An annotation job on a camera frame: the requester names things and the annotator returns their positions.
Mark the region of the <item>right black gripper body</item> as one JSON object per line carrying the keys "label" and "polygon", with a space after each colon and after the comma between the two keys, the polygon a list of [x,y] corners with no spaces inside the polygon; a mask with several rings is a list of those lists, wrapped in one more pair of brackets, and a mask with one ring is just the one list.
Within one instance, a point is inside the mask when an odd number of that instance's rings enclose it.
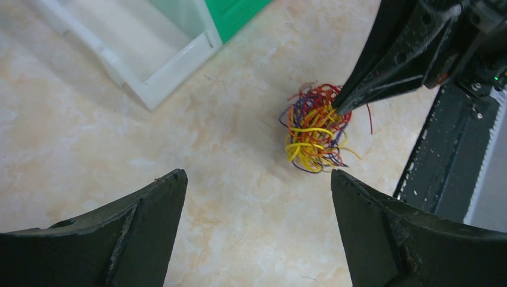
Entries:
{"label": "right black gripper body", "polygon": [[455,83],[471,92],[506,88],[506,1],[469,1],[450,26],[424,86]]}

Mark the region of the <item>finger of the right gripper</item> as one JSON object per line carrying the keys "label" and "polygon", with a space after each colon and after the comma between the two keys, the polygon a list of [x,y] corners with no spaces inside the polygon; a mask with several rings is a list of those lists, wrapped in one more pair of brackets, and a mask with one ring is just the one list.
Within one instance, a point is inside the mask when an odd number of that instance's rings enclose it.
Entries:
{"label": "finger of the right gripper", "polygon": [[332,106],[340,115],[426,84],[469,1],[381,1],[370,35]]}

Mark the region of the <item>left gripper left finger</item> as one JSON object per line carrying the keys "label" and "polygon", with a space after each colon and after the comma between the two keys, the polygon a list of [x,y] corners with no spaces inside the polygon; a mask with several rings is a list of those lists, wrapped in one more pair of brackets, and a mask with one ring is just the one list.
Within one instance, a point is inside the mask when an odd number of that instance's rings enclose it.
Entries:
{"label": "left gripper left finger", "polygon": [[2,286],[163,286],[188,177],[146,187],[46,229],[1,234]]}

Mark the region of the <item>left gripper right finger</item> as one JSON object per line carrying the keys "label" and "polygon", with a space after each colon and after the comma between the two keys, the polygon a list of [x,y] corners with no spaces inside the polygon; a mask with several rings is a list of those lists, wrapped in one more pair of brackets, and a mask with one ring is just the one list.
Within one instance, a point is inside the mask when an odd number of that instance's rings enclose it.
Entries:
{"label": "left gripper right finger", "polygon": [[424,212],[343,170],[332,199],[353,286],[505,286],[506,234]]}

